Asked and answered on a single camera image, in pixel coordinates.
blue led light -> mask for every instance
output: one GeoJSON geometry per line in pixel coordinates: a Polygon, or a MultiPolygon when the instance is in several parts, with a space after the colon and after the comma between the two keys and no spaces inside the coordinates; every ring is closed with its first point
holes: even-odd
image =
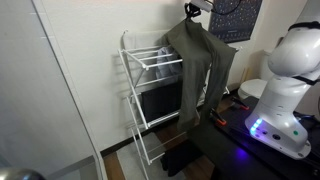
{"type": "Polygon", "coordinates": [[[262,119],[258,119],[256,123],[261,124],[262,123],[262,119]]]}
{"type": "Polygon", "coordinates": [[[260,126],[260,124],[262,123],[262,119],[258,119],[253,126],[251,127],[250,131],[251,132],[255,132],[256,129],[260,126]]]}

white clothes drying rack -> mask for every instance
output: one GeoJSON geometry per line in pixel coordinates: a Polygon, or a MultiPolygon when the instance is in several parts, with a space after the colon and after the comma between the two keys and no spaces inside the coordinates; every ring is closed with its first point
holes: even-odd
{"type": "MultiPolygon", "coordinates": [[[[126,50],[126,49],[119,49],[118,50],[118,53],[120,55],[120,59],[121,59],[121,62],[122,62],[122,65],[125,69],[125,73],[126,73],[126,76],[127,76],[127,79],[128,79],[128,83],[129,83],[129,86],[130,86],[130,89],[131,89],[131,93],[128,97],[126,97],[126,101],[128,102],[128,105],[129,105],[129,108],[130,108],[130,112],[132,114],[132,117],[133,117],[133,121],[134,121],[134,125],[132,125],[130,127],[131,129],[131,133],[132,133],[132,136],[134,138],[134,142],[136,144],[136,147],[137,147],[137,151],[138,151],[138,154],[139,154],[139,157],[140,157],[140,161],[141,161],[141,164],[142,164],[142,168],[143,168],[143,171],[144,171],[144,175],[146,177],[146,179],[148,180],[148,174],[147,174],[147,171],[146,171],[146,168],[145,168],[145,165],[144,165],[144,160],[147,162],[148,165],[151,165],[153,161],[155,161],[156,159],[160,158],[161,156],[164,155],[164,152],[160,153],[159,155],[156,155],[155,157],[150,157],[150,153],[155,151],[157,148],[173,141],[174,139],[182,136],[183,134],[185,133],[182,133],[172,139],[170,139],[169,141],[161,144],[160,146],[157,146],[151,150],[147,150],[146,146],[145,146],[145,143],[143,141],[143,138],[142,138],[142,135],[141,135],[141,130],[147,130],[151,127],[154,127],[156,125],[159,125],[169,119],[172,119],[176,116],[179,115],[179,111],[175,111],[175,112],[172,112],[170,114],[167,114],[163,117],[160,117],[160,118],[157,118],[153,121],[150,121],[150,122],[147,122],[146,119],[145,119],[145,116],[143,114],[143,111],[142,111],[142,108],[141,108],[141,104],[140,104],[140,100],[138,98],[139,95],[141,95],[141,93],[137,93],[136,89],[139,88],[139,87],[142,87],[142,86],[146,86],[146,85],[150,85],[150,84],[153,84],[153,83],[156,83],[156,82],[160,82],[160,81],[164,81],[166,79],[170,79],[170,78],[173,78],[173,77],[177,77],[179,75],[175,75],[175,76],[170,76],[170,77],[165,77],[165,78],[161,78],[161,79],[156,79],[156,80],[151,80],[151,81],[147,81],[147,82],[142,82],[142,83],[139,83],[143,73],[145,71],[148,71],[150,68],[154,68],[154,67],[158,67],[158,66],[164,66],[164,65],[168,65],[168,64],[173,64],[173,63],[179,63],[179,62],[182,62],[183,60],[182,59],[177,59],[177,60],[173,60],[173,61],[169,61],[169,62],[164,62],[164,63],[154,63],[154,64],[146,64],[144,62],[148,61],[148,60],[155,60],[157,58],[162,58],[162,57],[170,57],[170,56],[173,56],[175,55],[174,53],[173,54],[165,54],[165,55],[160,55],[160,56],[149,56],[149,57],[143,57],[143,58],[139,58],[139,56],[141,57],[141,55],[145,56],[145,55],[152,55],[152,54],[156,54],[158,52],[158,49],[160,49],[161,47],[164,47],[164,46],[154,46],[154,47],[146,47],[146,48],[138,48],[138,49],[129,49],[129,50],[126,50]],[[125,63],[125,59],[124,59],[124,55],[126,55],[127,59],[129,60],[130,58],[135,61],[136,63],[138,63],[140,65],[140,71],[138,73],[138,76],[136,79],[133,79],[130,75],[130,66],[128,64],[128,66],[126,65],[125,63]],[[137,106],[137,109],[138,109],[138,114],[141,118],[141,121],[142,123],[138,123],[138,118],[136,117],[136,114],[134,113],[134,108],[133,108],[133,104],[136,104],[137,106]],[[136,135],[138,135],[139,139],[140,139],[140,146],[142,147],[142,152],[139,148],[139,141],[138,139],[136,138],[136,135]]],[[[224,94],[229,94],[229,90],[228,88],[226,87],[226,91],[224,94]]],[[[198,105],[201,105],[203,104],[203,101],[200,101],[198,103],[198,105]]]]}

red object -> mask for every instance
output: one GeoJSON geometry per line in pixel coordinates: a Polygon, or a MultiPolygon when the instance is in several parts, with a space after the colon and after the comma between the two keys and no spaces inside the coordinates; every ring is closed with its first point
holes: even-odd
{"type": "Polygon", "coordinates": [[[221,119],[217,119],[216,120],[216,123],[217,123],[217,125],[219,125],[219,126],[225,126],[225,125],[227,125],[227,121],[226,120],[221,120],[221,119]]]}
{"type": "Polygon", "coordinates": [[[249,106],[240,106],[240,108],[243,110],[249,110],[249,106]]]}

black table surface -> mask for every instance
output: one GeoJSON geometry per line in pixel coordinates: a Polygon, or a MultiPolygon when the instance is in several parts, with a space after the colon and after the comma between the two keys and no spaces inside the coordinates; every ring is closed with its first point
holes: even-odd
{"type": "Polygon", "coordinates": [[[244,102],[250,110],[229,108],[221,113],[227,126],[218,128],[213,122],[202,122],[187,132],[189,140],[230,179],[318,179],[305,162],[293,160],[242,133],[243,124],[233,128],[251,113],[258,99],[249,97],[244,102]]]}

gray garment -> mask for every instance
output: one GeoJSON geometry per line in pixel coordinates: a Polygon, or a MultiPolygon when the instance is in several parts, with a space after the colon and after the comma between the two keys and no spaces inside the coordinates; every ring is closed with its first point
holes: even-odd
{"type": "Polygon", "coordinates": [[[236,49],[204,30],[200,23],[191,20],[182,21],[165,37],[183,59],[182,102],[178,122],[178,129],[183,132],[194,126],[197,103],[210,64],[211,73],[200,123],[209,119],[211,108],[217,108],[227,84],[236,49]]]}
{"type": "MultiPolygon", "coordinates": [[[[178,59],[178,54],[174,51],[174,49],[172,47],[163,47],[158,50],[158,56],[166,55],[166,54],[173,54],[173,55],[169,56],[169,57],[157,58],[157,64],[178,59]]],[[[169,77],[169,76],[174,76],[174,75],[179,75],[179,74],[181,74],[180,63],[173,63],[173,64],[169,64],[169,65],[158,66],[156,69],[157,79],[161,79],[161,78],[165,78],[165,77],[169,77]]],[[[175,83],[177,81],[178,81],[178,76],[176,76],[174,78],[166,79],[164,81],[160,81],[160,83],[162,85],[168,85],[168,84],[175,83]]]]}

